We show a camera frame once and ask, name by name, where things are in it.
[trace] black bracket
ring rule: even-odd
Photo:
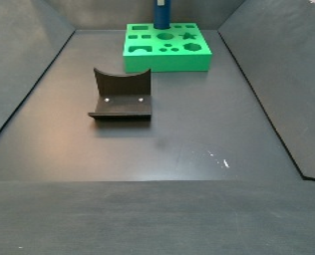
[[[149,119],[152,106],[152,70],[129,76],[114,76],[94,69],[100,101],[94,119]]]

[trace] shape sorter block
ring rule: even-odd
[[[128,73],[208,71],[212,52],[195,23],[129,24],[124,58]]]

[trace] gray floor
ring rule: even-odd
[[[150,123],[96,123],[93,69],[124,72],[124,31],[80,31],[0,134],[0,180],[299,180],[216,31],[209,72],[153,74]]]
[[[0,182],[9,254],[315,254],[315,183]]]
[[[0,133],[0,255],[315,254],[315,182],[215,31],[209,73],[153,75],[150,124],[88,117],[124,37],[76,34]],[[192,181],[85,181],[160,179]]]

